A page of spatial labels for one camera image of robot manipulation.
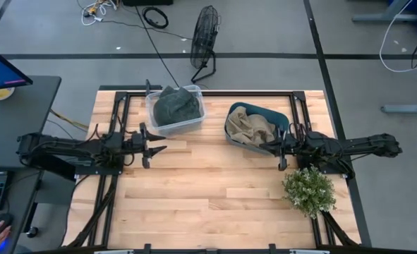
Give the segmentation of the grey table leg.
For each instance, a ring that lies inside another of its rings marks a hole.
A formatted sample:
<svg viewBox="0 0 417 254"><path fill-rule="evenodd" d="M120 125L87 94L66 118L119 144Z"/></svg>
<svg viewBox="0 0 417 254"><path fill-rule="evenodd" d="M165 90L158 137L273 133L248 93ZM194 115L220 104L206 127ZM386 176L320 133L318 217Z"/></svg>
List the grey table leg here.
<svg viewBox="0 0 417 254"><path fill-rule="evenodd" d="M417 14L404 13L406 7L413 0L393 0L382 13L357 14L352 17L353 22L417 22Z"/></svg>

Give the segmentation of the grey table foot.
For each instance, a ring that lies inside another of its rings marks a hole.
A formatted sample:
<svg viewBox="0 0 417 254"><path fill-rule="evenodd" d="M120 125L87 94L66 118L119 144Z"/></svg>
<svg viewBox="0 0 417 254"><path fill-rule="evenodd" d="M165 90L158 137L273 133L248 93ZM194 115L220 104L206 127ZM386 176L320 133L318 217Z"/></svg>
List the grey table foot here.
<svg viewBox="0 0 417 254"><path fill-rule="evenodd" d="M380 109L388 114L417 114L417 104L386 104Z"/></svg>

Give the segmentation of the black computer mouse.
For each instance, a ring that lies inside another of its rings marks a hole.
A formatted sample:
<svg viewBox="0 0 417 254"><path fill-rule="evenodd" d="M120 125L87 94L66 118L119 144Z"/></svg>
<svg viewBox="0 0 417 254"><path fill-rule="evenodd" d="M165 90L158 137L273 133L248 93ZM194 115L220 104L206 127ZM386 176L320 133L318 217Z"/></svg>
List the black computer mouse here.
<svg viewBox="0 0 417 254"><path fill-rule="evenodd" d="M12 225L13 222L13 216L9 213L3 213L0 214L0 223L2 222L2 225L0 226L0 234L9 226Z"/></svg>

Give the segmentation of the small green potted plant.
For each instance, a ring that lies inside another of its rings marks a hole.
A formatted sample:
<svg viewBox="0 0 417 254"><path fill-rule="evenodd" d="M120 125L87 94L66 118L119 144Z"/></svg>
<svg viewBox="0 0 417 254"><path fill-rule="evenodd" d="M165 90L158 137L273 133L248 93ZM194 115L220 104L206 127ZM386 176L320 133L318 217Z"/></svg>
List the small green potted plant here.
<svg viewBox="0 0 417 254"><path fill-rule="evenodd" d="M334 184L315 165L287 174L282 181L285 196L291 206L304 217L315 219L321 212L335 210Z"/></svg>

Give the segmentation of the black desk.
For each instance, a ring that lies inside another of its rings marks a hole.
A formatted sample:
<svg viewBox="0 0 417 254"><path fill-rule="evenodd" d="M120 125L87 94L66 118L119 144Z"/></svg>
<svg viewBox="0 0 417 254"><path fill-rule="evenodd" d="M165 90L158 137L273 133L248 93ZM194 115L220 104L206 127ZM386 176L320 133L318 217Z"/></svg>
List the black desk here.
<svg viewBox="0 0 417 254"><path fill-rule="evenodd" d="M13 95L0 101L0 170L11 172L0 214L7 212L13 218L10 236L0 254L15 250L42 178L40 171L19 162L17 138L42 131L61 84L58 76L36 75L32 80L32 85L17 87Z"/></svg>

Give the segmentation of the teal plastic bin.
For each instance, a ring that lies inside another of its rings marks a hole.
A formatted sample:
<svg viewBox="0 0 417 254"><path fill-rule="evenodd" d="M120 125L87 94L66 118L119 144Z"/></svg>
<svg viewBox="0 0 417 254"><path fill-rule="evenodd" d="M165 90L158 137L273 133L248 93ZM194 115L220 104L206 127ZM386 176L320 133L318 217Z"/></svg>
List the teal plastic bin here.
<svg viewBox="0 0 417 254"><path fill-rule="evenodd" d="M249 116L249 118L251 119L252 122L268 122L268 123L272 123L275 125L275 137L279 136L279 129L282 129L283 131L288 131L289 129L289 120L288 118L282 114L279 113L277 111L272 111L270 109L266 109L263 107L259 107L253 104L248 104L245 102L236 102L233 105L231 105L230 109L229 109L229 113L228 115L237 107L242 106L246 108L246 113ZM259 147L254 147L252 145L247 145L247 144L243 144L243 143L238 143L234 140L232 140L228 134L226 133L226 121L224 124L224 130L225 130L225 137L228 143L230 143L231 145L236 145L239 146L241 148L250 150L250 151L254 151L254 152L258 152L264 155L272 155L271 153L269 153L268 151L260 148Z"/></svg>

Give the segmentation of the clear plastic bin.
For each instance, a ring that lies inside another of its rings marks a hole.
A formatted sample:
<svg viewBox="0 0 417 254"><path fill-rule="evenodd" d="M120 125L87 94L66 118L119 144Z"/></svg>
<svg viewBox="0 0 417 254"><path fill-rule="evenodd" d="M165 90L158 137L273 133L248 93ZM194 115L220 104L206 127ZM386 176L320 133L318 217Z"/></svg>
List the clear plastic bin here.
<svg viewBox="0 0 417 254"><path fill-rule="evenodd" d="M193 95L195 95L200 103L200 113L201 117L197 119L192 119L189 121L183 121L179 123L173 123L166 126L158 126L153 113L153 107L157 100L159 99L159 95L162 91L159 92L152 92L148 94L145 98L145 104L146 104L146 112L148 117L148 124L151 129L153 129L156 133L159 135L164 136L170 136L170 135L176 135L176 134L182 134L189 131L194 131L196 129L199 129L201 127L201 123L204 121L206 117L206 110L205 105L203 102L203 94L202 90L197 85L187 85L180 88L184 88Z"/></svg>

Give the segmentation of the black box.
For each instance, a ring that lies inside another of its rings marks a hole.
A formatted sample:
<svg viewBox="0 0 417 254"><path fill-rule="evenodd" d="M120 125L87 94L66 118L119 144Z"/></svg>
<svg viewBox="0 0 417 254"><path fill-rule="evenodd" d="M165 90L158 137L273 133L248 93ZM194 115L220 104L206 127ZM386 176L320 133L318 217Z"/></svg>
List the black box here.
<svg viewBox="0 0 417 254"><path fill-rule="evenodd" d="M125 6L169 6L174 0L121 0Z"/></svg>

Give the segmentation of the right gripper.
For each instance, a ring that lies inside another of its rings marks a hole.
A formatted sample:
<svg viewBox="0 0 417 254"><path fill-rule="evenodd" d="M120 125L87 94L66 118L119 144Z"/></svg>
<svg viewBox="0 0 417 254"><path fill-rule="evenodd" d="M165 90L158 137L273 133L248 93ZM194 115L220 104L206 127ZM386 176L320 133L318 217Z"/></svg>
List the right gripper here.
<svg viewBox="0 0 417 254"><path fill-rule="evenodd" d="M289 134L288 131L279 129L279 136L273 141L260 144L260 148L268 151L273 155L279 155L279 170L284 171L288 167L287 155L296 158L301 156L301 146L297 138Z"/></svg>

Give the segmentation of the black floor fan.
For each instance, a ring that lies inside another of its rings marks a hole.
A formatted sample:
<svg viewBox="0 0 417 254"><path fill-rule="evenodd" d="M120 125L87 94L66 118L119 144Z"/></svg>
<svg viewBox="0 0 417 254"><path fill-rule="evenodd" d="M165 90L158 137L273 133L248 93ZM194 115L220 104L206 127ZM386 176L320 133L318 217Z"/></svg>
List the black floor fan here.
<svg viewBox="0 0 417 254"><path fill-rule="evenodd" d="M191 65L197 70L191 78L192 83L196 83L199 80L215 74L217 69L214 44L218 32L219 14L216 8L212 5L203 7L198 16L191 43ZM212 60L212 71L204 76L198 77L201 70L208 67L207 64L210 60Z"/></svg>

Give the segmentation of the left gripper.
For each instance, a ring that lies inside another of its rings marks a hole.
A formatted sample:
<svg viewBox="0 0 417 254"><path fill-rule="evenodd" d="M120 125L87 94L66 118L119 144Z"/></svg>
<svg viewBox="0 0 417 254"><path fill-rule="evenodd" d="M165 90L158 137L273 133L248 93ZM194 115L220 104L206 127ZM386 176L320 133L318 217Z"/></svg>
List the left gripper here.
<svg viewBox="0 0 417 254"><path fill-rule="evenodd" d="M131 149L133 151L133 154L141 153L143 155L142 165L145 169L150 168L150 158L154 157L157 153L167 148L166 145L148 148L147 140L149 140L150 142L154 142L165 139L166 138L164 136L154 135L147 132L145 123L140 123L139 130L133 131L131 133Z"/></svg>

